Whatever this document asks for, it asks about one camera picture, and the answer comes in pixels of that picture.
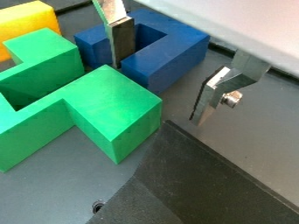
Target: black surface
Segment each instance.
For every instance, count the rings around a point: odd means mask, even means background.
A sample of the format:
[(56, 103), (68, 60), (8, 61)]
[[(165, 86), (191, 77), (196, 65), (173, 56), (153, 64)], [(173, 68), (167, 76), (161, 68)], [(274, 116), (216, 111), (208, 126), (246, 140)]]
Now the black surface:
[(101, 207), (88, 224), (183, 224), (163, 202), (132, 177), (112, 200)]
[[(148, 218), (161, 211), (165, 222)], [(167, 122), (135, 176), (88, 224), (175, 223), (177, 217), (181, 223), (299, 223), (298, 208)]]

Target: wooden block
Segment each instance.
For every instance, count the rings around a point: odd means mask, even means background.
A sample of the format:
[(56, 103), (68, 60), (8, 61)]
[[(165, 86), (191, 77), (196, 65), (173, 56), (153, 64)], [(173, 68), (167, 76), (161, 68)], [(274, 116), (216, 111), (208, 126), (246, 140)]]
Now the wooden block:
[(160, 125), (161, 100), (109, 66), (21, 110), (13, 111), (7, 105), (0, 97), (1, 172), (73, 125), (117, 164)]
[(0, 10), (0, 61), (11, 59), (3, 42), (48, 27), (61, 34), (53, 8), (33, 1)]
[(0, 93), (21, 109), (84, 74), (79, 48), (48, 28), (4, 42), (16, 66), (0, 73)]
[[(203, 61), (210, 36), (187, 24), (149, 10), (128, 14), (135, 19), (136, 52), (121, 60), (121, 73), (160, 94)], [(83, 61), (91, 67), (111, 63), (103, 25), (75, 35)]]

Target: green t-shaped block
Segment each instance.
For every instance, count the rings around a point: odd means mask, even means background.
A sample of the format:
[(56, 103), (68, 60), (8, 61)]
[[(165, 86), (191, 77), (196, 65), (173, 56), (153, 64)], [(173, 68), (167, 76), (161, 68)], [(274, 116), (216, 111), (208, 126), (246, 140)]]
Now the green t-shaped block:
[(16, 66), (0, 73), (0, 93), (16, 110), (84, 74), (77, 47), (48, 28), (4, 45)]
[(0, 171), (73, 125), (117, 164), (157, 129), (160, 115), (161, 100), (109, 66), (19, 111), (0, 97)]

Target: yellow block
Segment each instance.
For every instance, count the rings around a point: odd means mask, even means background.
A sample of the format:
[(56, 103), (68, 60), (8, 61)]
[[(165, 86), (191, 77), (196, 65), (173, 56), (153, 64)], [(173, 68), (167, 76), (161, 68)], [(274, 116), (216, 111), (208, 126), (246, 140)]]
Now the yellow block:
[(0, 61), (11, 59), (3, 42), (44, 27), (61, 34), (53, 8), (48, 4), (33, 1), (0, 10)]

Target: blue block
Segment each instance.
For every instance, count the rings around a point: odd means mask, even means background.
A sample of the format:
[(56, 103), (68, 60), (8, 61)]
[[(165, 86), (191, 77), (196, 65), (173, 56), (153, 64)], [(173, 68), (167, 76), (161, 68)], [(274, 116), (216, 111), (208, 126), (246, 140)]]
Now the blue block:
[[(128, 16), (135, 19), (136, 53), (121, 61), (121, 73), (160, 94), (204, 59), (210, 36), (149, 10)], [(77, 33), (75, 40), (87, 65), (112, 64), (103, 25)]]

